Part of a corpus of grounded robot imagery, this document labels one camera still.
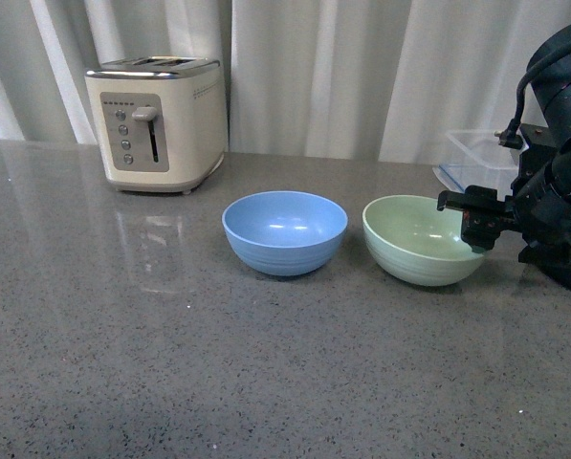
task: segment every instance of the bowl rim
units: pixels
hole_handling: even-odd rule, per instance
[[[389,196],[383,196],[381,198],[377,198],[374,201],[371,201],[370,203],[368,203],[365,208],[363,208],[363,212],[362,212],[362,221],[363,221],[363,227],[370,231],[374,236],[376,236],[380,241],[386,243],[389,247],[392,247],[394,249],[397,249],[398,251],[402,251],[404,253],[408,253],[411,255],[415,255],[415,256],[420,256],[422,258],[425,258],[426,260],[435,260],[435,261],[444,261],[444,262],[449,262],[449,263],[459,263],[462,261],[473,261],[473,260],[478,260],[479,258],[483,258],[485,257],[485,255],[487,254],[486,251],[482,252],[482,253],[476,253],[476,252],[472,252],[471,256],[467,256],[466,258],[443,258],[440,256],[430,256],[430,255],[425,255],[423,253],[419,253],[416,251],[409,251],[408,249],[404,249],[402,247],[398,247],[395,244],[387,241],[384,237],[382,237],[378,232],[376,232],[375,230],[372,229],[372,227],[368,224],[368,221],[366,220],[366,212],[367,210],[375,205],[376,203],[380,202],[380,201],[384,201],[387,199],[392,199],[392,198],[414,198],[414,199],[418,199],[418,200],[424,200],[424,201],[433,201],[433,202],[437,202],[437,199],[434,198],[429,198],[428,196],[417,196],[414,194],[393,194],[393,195],[389,195]]]
[[[317,242],[315,244],[297,244],[297,245],[289,245],[289,246],[276,246],[273,244],[262,244],[259,242],[252,241],[251,239],[247,239],[245,237],[242,237],[239,234],[237,234],[236,232],[234,232],[226,223],[226,215],[227,215],[228,211],[233,206],[235,206],[237,203],[239,203],[241,201],[245,201],[245,200],[250,199],[250,198],[255,197],[255,196],[263,195],[263,194],[298,194],[298,195],[310,196],[313,198],[319,198],[320,200],[325,201],[326,203],[329,203],[330,205],[332,205],[336,210],[338,210],[342,214],[342,216],[344,217],[344,224],[342,225],[342,228],[340,228],[334,236],[332,236],[328,239],[325,239],[323,241]],[[224,226],[224,229],[226,230],[226,232],[228,234],[231,234],[233,237],[235,237],[239,241],[246,242],[248,244],[252,244],[256,247],[264,247],[267,249],[304,249],[304,248],[311,248],[314,246],[318,246],[320,244],[325,244],[326,242],[332,241],[332,240],[340,237],[345,232],[345,230],[349,224],[349,217],[346,214],[346,212],[344,211],[344,209],[339,204],[335,203],[334,201],[332,201],[328,198],[320,196],[318,194],[308,193],[306,191],[276,189],[276,190],[272,190],[272,191],[261,191],[259,193],[248,194],[247,196],[243,196],[242,198],[238,198],[237,200],[232,202],[229,206],[227,206],[226,209],[223,211],[223,213],[221,214],[221,223]]]

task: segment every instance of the toaster lever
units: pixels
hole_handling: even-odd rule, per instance
[[[132,113],[132,120],[153,121],[158,116],[158,109],[155,107],[139,107]]]

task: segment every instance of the cable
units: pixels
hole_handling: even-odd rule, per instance
[[[521,81],[516,87],[516,110],[515,117],[511,119],[508,127],[502,131],[499,136],[499,144],[510,148],[520,149],[523,146],[523,140],[516,134],[519,126],[521,125],[521,118],[523,116],[523,109],[525,108],[525,88],[536,78],[543,70],[553,65],[558,60],[571,55],[571,40],[565,45],[557,48],[551,54],[546,55],[541,60],[536,62],[525,73]]]

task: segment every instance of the green bowl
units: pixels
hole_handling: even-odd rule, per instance
[[[438,211],[435,199],[385,196],[368,204],[362,218],[373,258],[411,284],[454,284],[476,271],[485,258],[461,240],[461,212]]]

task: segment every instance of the toaster control panel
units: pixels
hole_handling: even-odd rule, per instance
[[[100,102],[115,168],[167,172],[160,97],[157,94],[101,93]]]

